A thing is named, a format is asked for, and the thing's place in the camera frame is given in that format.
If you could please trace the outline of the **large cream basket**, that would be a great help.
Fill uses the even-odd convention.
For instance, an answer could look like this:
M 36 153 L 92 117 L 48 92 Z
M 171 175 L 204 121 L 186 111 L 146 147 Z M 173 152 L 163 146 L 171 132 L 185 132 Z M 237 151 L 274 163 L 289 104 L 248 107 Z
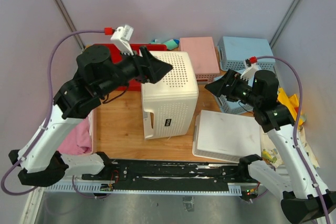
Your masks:
M 173 66 L 158 83 L 141 85 L 143 131 L 146 140 L 185 135 L 198 100 L 198 85 L 188 53 L 151 51 Z

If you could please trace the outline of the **pink perforated basket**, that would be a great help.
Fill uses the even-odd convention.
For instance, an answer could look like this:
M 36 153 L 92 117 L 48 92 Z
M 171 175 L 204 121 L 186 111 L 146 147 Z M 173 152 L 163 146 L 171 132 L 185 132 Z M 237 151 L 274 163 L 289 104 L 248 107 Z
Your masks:
M 180 51 L 188 53 L 198 82 L 212 82 L 219 76 L 220 69 L 212 37 L 181 38 Z

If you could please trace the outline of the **small cream basket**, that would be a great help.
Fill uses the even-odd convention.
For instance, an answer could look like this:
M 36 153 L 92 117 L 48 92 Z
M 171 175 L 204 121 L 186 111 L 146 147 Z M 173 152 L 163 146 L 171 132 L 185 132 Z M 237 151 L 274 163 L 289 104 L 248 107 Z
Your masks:
M 260 126 L 252 117 L 202 110 L 195 120 L 192 153 L 229 163 L 260 156 Z

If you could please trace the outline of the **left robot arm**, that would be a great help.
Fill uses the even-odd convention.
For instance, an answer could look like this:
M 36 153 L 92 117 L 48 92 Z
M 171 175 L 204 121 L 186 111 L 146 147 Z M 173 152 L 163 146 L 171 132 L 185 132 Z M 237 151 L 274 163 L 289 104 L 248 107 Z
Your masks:
M 155 84 L 173 69 L 147 47 L 140 47 L 140 52 L 123 54 L 121 61 L 113 63 L 106 46 L 93 45 L 76 58 L 74 77 L 51 97 L 51 108 L 35 136 L 21 150 L 9 153 L 10 161 L 21 167 L 18 178 L 22 185 L 48 187 L 66 176 L 92 175 L 105 180 L 112 175 L 111 161 L 105 153 L 72 156 L 60 154 L 58 148 L 112 91 L 133 79 Z

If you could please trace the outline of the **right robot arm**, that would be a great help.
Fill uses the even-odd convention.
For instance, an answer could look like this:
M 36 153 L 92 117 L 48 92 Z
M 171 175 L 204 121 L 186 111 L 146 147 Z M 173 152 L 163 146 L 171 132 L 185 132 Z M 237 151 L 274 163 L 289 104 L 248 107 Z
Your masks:
M 289 178 L 270 168 L 257 154 L 240 158 L 238 177 L 256 180 L 275 195 L 290 223 L 304 223 L 325 217 L 335 209 L 335 192 L 319 177 L 305 152 L 295 121 L 288 108 L 277 101 L 279 82 L 269 70 L 258 70 L 252 86 L 240 73 L 228 70 L 220 79 L 205 86 L 216 97 L 242 102 L 253 108 L 256 122 L 275 145 Z

